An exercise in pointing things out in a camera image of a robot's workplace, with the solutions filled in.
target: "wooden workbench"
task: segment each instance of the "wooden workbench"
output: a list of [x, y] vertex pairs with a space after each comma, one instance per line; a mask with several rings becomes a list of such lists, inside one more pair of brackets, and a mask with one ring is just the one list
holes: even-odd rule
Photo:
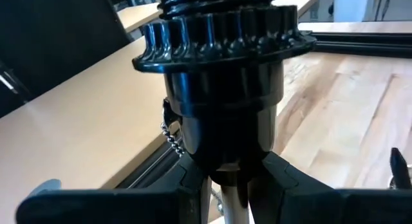
[[[311, 7], [318, 0], [274, 0], [272, 5], [296, 5], [298, 16], [303, 15], [309, 7]], [[117, 13], [121, 23], [126, 32], [131, 32], [138, 27], [151, 22], [159, 17], [162, 13], [157, 9], [158, 3], [151, 3], [148, 5], [138, 5], [125, 8]]]

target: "bicycle chain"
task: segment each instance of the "bicycle chain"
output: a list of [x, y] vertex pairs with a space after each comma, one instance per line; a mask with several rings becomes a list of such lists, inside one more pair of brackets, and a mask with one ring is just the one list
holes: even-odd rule
[[[163, 122], [160, 124], [160, 128], [162, 129], [163, 135], [167, 137], [167, 141], [170, 143], [171, 148], [175, 151], [176, 154], [179, 155], [179, 157], [182, 157], [186, 151], [180, 146], [179, 141], [176, 140], [176, 137], [172, 135], [169, 130], [169, 126], [177, 120], [174, 120], [171, 117], [167, 117], [167, 114], [171, 114], [172, 111], [171, 108], [166, 104], [168, 104], [168, 101], [166, 101], [165, 99], [163, 105]], [[219, 194], [214, 189], [212, 189], [211, 194], [216, 199], [216, 201], [218, 201], [218, 211], [223, 215], [223, 203], [221, 198], [219, 197]]]

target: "light wood surface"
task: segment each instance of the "light wood surface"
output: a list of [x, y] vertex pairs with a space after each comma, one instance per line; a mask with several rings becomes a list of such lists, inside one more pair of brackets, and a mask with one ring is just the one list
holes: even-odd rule
[[0, 119], [0, 223], [46, 180], [113, 188], [164, 139], [163, 75], [140, 73], [139, 39]]
[[157, 9], [158, 3], [138, 5], [125, 8], [117, 13], [126, 32], [131, 32], [138, 27], [157, 19], [162, 13]]
[[[299, 29], [411, 33], [412, 22], [302, 23]], [[388, 188], [392, 147], [412, 163], [411, 59], [308, 53], [284, 65], [275, 153], [335, 188]]]
[[274, 6], [296, 5], [297, 14], [300, 17], [317, 1], [318, 0], [274, 0], [272, 1], [272, 5]]

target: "black chair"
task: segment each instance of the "black chair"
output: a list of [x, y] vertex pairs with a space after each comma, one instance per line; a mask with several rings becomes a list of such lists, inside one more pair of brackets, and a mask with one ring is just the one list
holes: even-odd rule
[[0, 118], [22, 106], [24, 102], [0, 80]]
[[34, 97], [129, 42], [109, 0], [0, 0], [0, 59]]

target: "wooden floor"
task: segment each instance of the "wooden floor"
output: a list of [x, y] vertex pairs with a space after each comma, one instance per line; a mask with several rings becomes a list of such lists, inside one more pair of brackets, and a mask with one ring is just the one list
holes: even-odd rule
[[[285, 61], [274, 151], [335, 188], [387, 188], [389, 154], [412, 163], [412, 60], [309, 53]], [[211, 203], [211, 220], [218, 213]]]

